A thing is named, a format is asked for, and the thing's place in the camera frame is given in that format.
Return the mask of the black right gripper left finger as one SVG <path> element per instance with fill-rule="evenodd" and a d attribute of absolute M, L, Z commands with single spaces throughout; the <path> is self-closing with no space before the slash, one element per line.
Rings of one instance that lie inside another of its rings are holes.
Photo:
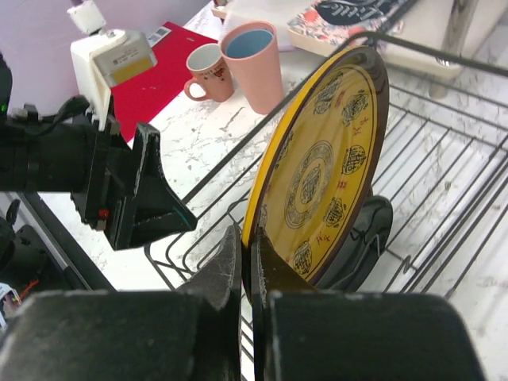
<path fill-rule="evenodd" d="M 241 239 L 175 291 L 48 291 L 1 339 L 4 380 L 238 380 Z"/>

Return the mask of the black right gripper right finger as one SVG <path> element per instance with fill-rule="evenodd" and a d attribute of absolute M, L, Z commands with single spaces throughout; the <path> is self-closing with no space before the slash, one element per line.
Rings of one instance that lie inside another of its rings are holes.
<path fill-rule="evenodd" d="M 263 230 L 250 248 L 258 380 L 482 380 L 465 324 L 432 294 L 318 291 Z"/>

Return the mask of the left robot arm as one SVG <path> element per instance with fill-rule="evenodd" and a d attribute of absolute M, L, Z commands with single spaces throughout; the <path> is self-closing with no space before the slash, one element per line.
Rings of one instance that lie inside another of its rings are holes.
<path fill-rule="evenodd" d="M 103 231 L 114 250 L 196 228 L 197 218 L 164 176 L 157 129 L 138 124 L 128 146 L 112 114 L 99 131 L 82 95 L 51 117 L 33 105 L 24 107 L 25 117 L 10 116 L 12 85 L 12 72 L 2 63 L 2 191 L 69 193 L 82 222 Z"/>

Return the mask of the pink plastic tumbler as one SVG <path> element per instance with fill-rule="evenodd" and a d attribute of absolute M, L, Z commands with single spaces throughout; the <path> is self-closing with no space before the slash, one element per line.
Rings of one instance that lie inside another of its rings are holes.
<path fill-rule="evenodd" d="M 221 54 L 252 110 L 269 114 L 283 100 L 279 47 L 274 25 L 250 21 L 231 29 Z"/>

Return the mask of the pink ceramic mug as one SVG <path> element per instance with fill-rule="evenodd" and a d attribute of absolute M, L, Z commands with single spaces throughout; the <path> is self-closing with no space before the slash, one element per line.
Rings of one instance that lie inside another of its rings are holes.
<path fill-rule="evenodd" d="M 234 94 L 233 78 L 218 43 L 196 48 L 187 57 L 186 66 L 192 78 L 186 82 L 183 91 L 189 99 L 195 102 L 225 102 Z M 191 93 L 193 84 L 199 85 L 205 94 L 195 97 Z"/>

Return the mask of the yellow patterned plate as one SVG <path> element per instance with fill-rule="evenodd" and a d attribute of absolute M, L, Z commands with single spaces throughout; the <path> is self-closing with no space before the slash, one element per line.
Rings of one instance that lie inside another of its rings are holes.
<path fill-rule="evenodd" d="M 257 229 L 301 278 L 317 284 L 337 258 L 367 197 L 389 110 L 389 80 L 367 46 L 328 58 L 272 134 L 250 191 L 241 236 Z"/>

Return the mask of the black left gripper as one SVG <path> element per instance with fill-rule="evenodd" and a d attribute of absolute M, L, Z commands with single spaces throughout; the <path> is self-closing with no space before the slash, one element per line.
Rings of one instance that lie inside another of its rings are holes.
<path fill-rule="evenodd" d="M 81 221 L 104 233 L 115 250 L 132 248 L 132 238 L 164 238 L 195 230 L 197 218 L 171 189 L 160 155 L 160 131 L 137 125 L 133 151 L 125 142 L 114 108 L 108 107 L 106 127 L 91 106 L 71 119 L 79 133 L 73 167 L 80 183 L 71 200 Z M 136 174 L 135 186 L 133 176 Z"/>

